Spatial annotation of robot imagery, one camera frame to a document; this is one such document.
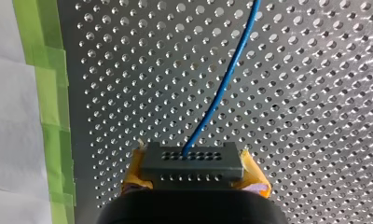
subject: blue cable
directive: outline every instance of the blue cable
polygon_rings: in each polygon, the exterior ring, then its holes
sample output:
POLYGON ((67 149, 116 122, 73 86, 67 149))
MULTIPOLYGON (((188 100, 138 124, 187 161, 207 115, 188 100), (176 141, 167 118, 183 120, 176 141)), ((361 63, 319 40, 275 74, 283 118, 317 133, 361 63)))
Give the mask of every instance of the blue cable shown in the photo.
POLYGON ((228 83, 230 82, 230 79, 232 78, 233 72, 235 71, 235 67, 237 65, 237 62, 239 61, 240 57, 242 56, 242 50, 244 49, 245 45, 247 44, 247 41, 250 37, 251 31, 254 27, 254 22, 256 19, 256 13, 259 10, 261 0, 255 0, 253 3, 253 9, 251 10, 250 16, 248 18, 247 24, 245 25, 244 32, 242 33, 242 37, 240 38, 240 42, 233 54, 232 59, 230 60, 230 63, 228 65, 227 72, 224 75, 224 78, 222 79, 221 84, 219 85, 218 91, 216 92, 215 98, 213 99, 213 102, 211 103, 210 107, 208 108, 207 112, 205 113, 203 119, 201 120, 198 127, 195 129, 193 134, 190 136, 188 141, 183 147, 182 154, 183 156, 186 156, 192 145, 196 142, 198 139, 201 131, 203 131, 203 128, 207 125, 207 123, 210 121, 211 117, 213 116, 215 112, 215 108, 219 105, 222 96, 225 93, 225 90, 227 89, 228 83))

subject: metal surface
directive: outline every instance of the metal surface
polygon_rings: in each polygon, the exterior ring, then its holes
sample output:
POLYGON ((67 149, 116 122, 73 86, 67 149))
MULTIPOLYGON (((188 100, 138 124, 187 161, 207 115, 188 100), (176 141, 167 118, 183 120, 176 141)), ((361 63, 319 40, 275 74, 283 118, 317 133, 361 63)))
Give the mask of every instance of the metal surface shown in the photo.
MULTIPOLYGON (((182 146, 248 1, 60 0, 76 223, 118 196, 136 140, 182 146)), ((264 1, 199 146, 249 148, 290 223, 373 223, 373 0, 264 1)))
POLYGON ((181 156, 181 147, 150 143, 141 163, 141 178, 155 189, 230 189, 242 179, 242 162, 234 143, 223 147, 193 147, 181 156))

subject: hole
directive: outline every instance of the hole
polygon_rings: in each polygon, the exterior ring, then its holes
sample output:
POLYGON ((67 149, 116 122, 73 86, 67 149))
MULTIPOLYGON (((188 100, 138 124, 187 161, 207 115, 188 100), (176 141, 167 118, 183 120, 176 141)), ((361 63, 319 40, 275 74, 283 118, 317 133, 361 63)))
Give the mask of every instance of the hole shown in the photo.
POLYGON ((186 9, 186 5, 184 5, 183 3, 177 5, 177 12, 184 12, 186 9))
POLYGON ((222 175, 216 175, 214 179, 216 181, 220 181, 222 179, 222 175))
POLYGON ((213 36, 219 36, 219 35, 221 35, 221 29, 214 28, 213 29, 213 36))
POLYGON ((122 7, 126 7, 129 5, 129 0, 120 0, 119 3, 122 7))
POLYGON ((242 17, 242 10, 237 9, 234 16, 237 20, 240 19, 242 17))
POLYGON ((277 14, 273 18, 275 23, 282 22, 283 21, 283 15, 282 14, 277 14))
POLYGON ((138 2, 138 7, 139 8, 145 8, 145 7, 147 7, 148 6, 148 1, 147 0, 140 0, 139 2, 138 2))
POLYGON ((232 38, 238 38, 240 35, 240 31, 238 30, 234 30, 231 34, 232 38))
POLYGON ((180 32, 184 32, 185 30, 185 27, 182 23, 178 23, 176 26, 175 26, 175 31, 177 33, 180 33, 180 32))
POLYGON ((109 24, 111 23, 111 17, 107 16, 107 15, 104 15, 103 18, 102 18, 102 21, 104 24, 109 24))
POLYGON ((129 25, 129 19, 127 17, 122 17, 120 19, 120 24, 125 26, 125 25, 129 25))
POLYGON ((218 7, 216 10, 215 10, 215 16, 216 17, 220 17, 220 16, 223 16, 224 15, 224 9, 221 8, 221 7, 218 7))
POLYGON ((294 24, 295 25, 300 25, 300 24, 302 24, 302 22, 303 22, 303 18, 301 16, 297 16, 297 17, 294 18, 294 24))
POLYGON ((163 21, 159 21, 157 24, 158 30, 164 30, 166 29, 166 24, 163 21))
POLYGON ((247 59, 253 59, 256 56, 256 53, 252 50, 247 52, 247 59))
POLYGON ((193 32, 195 35, 200 35, 203 32, 203 28, 201 28, 201 26, 196 26, 193 32))
POLYGON ((147 25, 148 25, 148 22, 147 22, 146 20, 140 20, 140 21, 138 22, 138 26, 139 26, 140 28, 146 28, 147 25))
POLYGON ((204 7, 203 6, 197 6, 196 7, 196 14, 201 15, 204 13, 204 7))
POLYGON ((158 10, 166 10, 166 3, 163 1, 158 2, 158 10))

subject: perforated metal sheet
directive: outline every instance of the perforated metal sheet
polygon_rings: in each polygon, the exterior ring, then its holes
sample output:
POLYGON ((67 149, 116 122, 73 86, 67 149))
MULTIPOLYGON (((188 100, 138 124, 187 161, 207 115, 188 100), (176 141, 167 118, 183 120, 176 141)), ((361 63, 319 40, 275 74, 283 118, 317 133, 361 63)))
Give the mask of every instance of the perforated metal sheet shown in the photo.
MULTIPOLYGON (((182 146, 251 2, 61 1, 76 223, 93 223, 136 140, 182 146)), ((290 223, 373 223, 373 0, 263 1, 200 146, 249 148, 290 223)))

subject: green masking tape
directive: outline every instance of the green masking tape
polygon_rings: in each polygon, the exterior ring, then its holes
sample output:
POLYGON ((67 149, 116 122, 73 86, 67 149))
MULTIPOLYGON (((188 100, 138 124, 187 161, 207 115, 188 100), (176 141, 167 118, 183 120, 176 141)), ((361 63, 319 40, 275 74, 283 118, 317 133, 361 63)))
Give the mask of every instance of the green masking tape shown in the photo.
POLYGON ((53 224, 74 223, 68 78, 56 0, 13 0, 27 64, 35 66, 53 224))

